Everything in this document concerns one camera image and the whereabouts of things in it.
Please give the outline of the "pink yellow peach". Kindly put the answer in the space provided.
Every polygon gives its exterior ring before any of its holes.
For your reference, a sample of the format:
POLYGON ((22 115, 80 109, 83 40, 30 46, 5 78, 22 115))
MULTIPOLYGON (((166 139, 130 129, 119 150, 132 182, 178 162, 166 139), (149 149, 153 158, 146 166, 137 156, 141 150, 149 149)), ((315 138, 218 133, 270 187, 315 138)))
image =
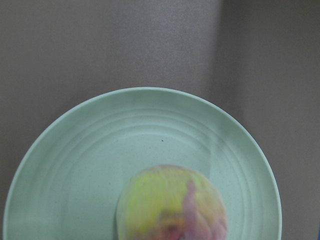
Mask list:
POLYGON ((120 240, 225 240, 227 214, 217 188, 201 173, 158 165, 134 175, 116 209, 120 240))

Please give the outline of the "green plate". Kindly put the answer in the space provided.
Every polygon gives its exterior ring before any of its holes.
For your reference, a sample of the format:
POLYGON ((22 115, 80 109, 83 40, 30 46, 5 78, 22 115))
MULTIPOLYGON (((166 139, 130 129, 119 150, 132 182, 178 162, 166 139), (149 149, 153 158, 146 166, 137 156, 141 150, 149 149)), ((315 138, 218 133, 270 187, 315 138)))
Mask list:
POLYGON ((143 169, 179 165, 218 188, 230 240, 279 240, 282 208, 264 153, 216 105, 159 87, 91 98, 55 120, 12 180, 4 240, 115 240, 124 185, 143 169))

